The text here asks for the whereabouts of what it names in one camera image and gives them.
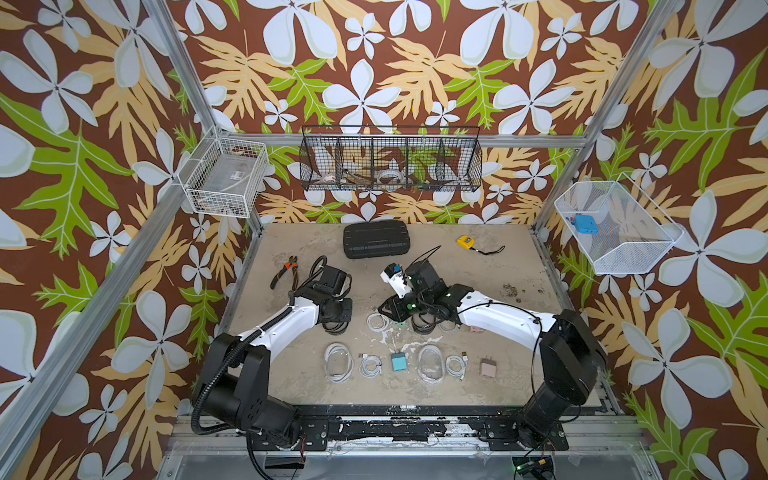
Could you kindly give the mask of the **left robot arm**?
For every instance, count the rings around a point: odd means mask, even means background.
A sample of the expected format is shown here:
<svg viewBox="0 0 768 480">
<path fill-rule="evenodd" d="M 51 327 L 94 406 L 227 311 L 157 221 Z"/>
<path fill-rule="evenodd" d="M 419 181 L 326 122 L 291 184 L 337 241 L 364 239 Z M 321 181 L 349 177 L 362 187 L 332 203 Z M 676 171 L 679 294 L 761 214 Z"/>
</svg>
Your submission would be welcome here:
<svg viewBox="0 0 768 480">
<path fill-rule="evenodd" d="M 226 430 L 262 433 L 287 448 L 300 436 L 296 407 L 269 395 L 272 361 L 317 325 L 346 327 L 351 321 L 351 274 L 321 256 L 309 278 L 289 294 L 277 313 L 243 333 L 222 333 L 205 356 L 192 402 L 190 425 L 197 435 Z"/>
</svg>

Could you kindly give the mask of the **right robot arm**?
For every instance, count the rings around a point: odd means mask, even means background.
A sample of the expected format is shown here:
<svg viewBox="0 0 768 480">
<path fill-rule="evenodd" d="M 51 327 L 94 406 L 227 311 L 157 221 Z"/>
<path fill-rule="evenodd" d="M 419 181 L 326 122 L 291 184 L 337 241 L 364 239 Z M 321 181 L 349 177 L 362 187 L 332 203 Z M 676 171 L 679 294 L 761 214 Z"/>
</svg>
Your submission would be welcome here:
<svg viewBox="0 0 768 480">
<path fill-rule="evenodd" d="M 394 322 L 429 314 L 441 322 L 478 327 L 522 345 L 541 363 L 543 380 L 515 420 L 513 439 L 528 449 L 545 445 L 571 407 L 583 406 L 606 355 L 581 315 L 537 312 L 495 300 L 463 284 L 447 285 L 431 263 L 392 263 L 381 279 L 394 291 L 378 312 Z"/>
</svg>

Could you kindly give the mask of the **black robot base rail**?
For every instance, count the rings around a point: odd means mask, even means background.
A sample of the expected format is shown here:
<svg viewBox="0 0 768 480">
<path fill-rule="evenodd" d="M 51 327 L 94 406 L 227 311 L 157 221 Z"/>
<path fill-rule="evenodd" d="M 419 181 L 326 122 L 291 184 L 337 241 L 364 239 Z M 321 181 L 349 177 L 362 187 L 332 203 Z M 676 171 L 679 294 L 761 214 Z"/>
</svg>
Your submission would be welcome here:
<svg viewBox="0 0 768 480">
<path fill-rule="evenodd" d="M 384 443 L 445 444 L 449 439 L 477 440 L 492 451 L 545 448 L 564 452 L 569 444 L 563 426 L 555 424 L 547 438 L 520 437 L 520 407 L 418 405 L 300 405 L 299 437 L 279 446 L 273 434 L 255 433 L 255 451 L 324 452 L 333 442 L 379 439 Z"/>
</svg>

